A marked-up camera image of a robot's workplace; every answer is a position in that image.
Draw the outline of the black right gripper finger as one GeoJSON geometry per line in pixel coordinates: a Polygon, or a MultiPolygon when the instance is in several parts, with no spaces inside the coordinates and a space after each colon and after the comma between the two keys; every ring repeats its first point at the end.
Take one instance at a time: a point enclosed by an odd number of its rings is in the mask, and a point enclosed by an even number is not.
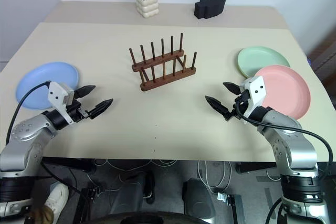
{"type": "Polygon", "coordinates": [[[240,87],[232,82],[223,82],[223,85],[233,94],[240,95],[240,87]]]}
{"type": "Polygon", "coordinates": [[[219,102],[217,99],[209,96],[205,96],[206,101],[208,104],[219,114],[226,116],[229,114],[229,110],[227,107],[223,106],[221,102],[219,102]]]}

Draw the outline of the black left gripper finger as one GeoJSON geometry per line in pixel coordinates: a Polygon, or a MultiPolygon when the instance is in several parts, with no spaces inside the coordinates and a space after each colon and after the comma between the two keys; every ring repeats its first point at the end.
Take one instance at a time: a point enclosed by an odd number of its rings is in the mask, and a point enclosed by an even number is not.
{"type": "Polygon", "coordinates": [[[86,95],[88,95],[96,86],[95,85],[87,85],[83,86],[81,88],[78,88],[77,90],[74,91],[74,98],[79,99],[83,98],[86,95]]]}
{"type": "Polygon", "coordinates": [[[94,119],[97,116],[101,115],[104,111],[108,109],[108,107],[113,103],[113,99],[108,99],[100,102],[95,106],[94,109],[88,112],[90,119],[94,119]]]}

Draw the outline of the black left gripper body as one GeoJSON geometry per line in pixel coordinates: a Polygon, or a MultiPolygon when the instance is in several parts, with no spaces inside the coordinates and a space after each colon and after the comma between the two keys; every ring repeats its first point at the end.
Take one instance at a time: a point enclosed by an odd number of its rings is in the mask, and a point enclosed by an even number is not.
{"type": "Polygon", "coordinates": [[[88,111],[81,108],[81,103],[76,99],[73,100],[71,105],[66,106],[66,112],[71,117],[72,121],[75,123],[80,122],[83,119],[90,118],[91,115],[88,111]]]}

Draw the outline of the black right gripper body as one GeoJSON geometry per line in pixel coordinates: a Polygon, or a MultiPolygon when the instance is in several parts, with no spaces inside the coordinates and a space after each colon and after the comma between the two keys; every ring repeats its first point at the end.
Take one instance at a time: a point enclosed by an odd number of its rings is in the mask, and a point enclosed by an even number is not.
{"type": "Polygon", "coordinates": [[[237,118],[240,120],[248,108],[248,99],[250,98],[250,94],[248,90],[243,91],[236,99],[233,105],[233,109],[231,111],[227,110],[227,112],[223,115],[226,121],[229,121],[232,118],[237,118]]]}

